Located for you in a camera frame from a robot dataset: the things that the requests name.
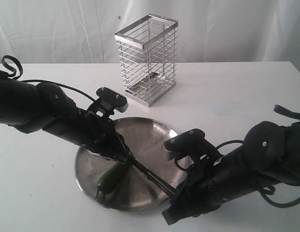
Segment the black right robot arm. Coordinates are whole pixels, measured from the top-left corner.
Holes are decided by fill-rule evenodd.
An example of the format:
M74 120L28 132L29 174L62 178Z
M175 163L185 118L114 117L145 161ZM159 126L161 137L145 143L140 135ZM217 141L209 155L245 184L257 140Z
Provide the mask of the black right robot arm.
M226 155L208 142L200 129L186 131L163 143L171 160L190 157L193 161L185 169L185 180L170 198L170 206L162 213L167 224L207 214L256 191L278 208L300 203L300 197L288 203L270 199L277 184L300 186L300 113L280 105L274 111L295 122L280 126L263 121L252 127L239 141L239 147Z

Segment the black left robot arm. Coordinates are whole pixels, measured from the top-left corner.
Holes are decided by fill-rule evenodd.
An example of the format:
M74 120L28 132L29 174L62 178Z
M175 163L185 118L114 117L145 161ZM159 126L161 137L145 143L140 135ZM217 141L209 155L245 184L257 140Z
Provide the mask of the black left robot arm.
M127 99L106 87L96 94L98 99L84 110L56 83L32 85L0 71L0 124L26 134L43 130L97 156L125 162L129 149L110 116L125 112Z

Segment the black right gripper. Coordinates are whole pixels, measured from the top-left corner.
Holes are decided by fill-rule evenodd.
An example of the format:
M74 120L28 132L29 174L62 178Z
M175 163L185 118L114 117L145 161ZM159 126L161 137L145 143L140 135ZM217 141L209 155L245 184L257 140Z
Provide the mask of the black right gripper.
M217 210L227 202L227 164L199 168L191 165L183 168L186 178L170 197L170 206L162 212L168 225L179 220Z

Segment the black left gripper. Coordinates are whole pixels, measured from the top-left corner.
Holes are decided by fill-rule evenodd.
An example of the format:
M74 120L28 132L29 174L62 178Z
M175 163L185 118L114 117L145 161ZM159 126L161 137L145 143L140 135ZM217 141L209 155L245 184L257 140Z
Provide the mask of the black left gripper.
M82 146L90 154L105 160L120 163L133 162L134 155L124 141L124 137L116 133L113 123L93 112L85 111L77 106L67 107L67 141ZM118 152L118 140L123 153Z

